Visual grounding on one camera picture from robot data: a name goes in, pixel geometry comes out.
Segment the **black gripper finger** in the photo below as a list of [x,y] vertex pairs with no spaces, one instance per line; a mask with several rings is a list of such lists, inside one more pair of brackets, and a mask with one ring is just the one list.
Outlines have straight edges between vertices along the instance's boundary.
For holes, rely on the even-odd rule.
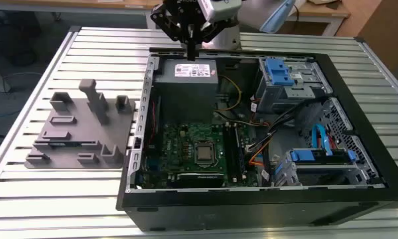
[[238,49],[238,20],[228,19],[193,29],[193,61],[200,49]]
[[152,9],[151,20],[161,28],[173,41],[181,43],[187,51],[187,59],[193,60],[193,24],[177,23],[164,4],[159,4]]

